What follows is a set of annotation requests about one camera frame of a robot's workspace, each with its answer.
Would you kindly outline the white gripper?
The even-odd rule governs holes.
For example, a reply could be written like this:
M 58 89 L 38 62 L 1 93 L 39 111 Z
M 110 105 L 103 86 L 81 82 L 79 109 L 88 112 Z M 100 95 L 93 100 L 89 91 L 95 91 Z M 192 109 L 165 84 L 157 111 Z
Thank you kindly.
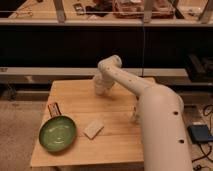
M 102 85 L 105 89 L 105 92 L 109 91 L 114 85 L 114 81 L 110 77 L 103 75 L 101 73 L 96 74 L 93 77 L 93 81 L 94 81 L 94 85 L 95 84 Z

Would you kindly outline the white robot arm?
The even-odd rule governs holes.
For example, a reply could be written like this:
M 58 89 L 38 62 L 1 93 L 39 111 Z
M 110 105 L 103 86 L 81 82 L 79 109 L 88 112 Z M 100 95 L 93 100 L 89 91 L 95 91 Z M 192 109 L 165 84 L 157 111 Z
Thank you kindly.
M 117 55 L 97 67 L 96 94 L 105 95 L 117 82 L 138 98 L 134 116 L 141 129 L 144 171 L 193 171 L 182 98 L 165 85 L 124 71 Z

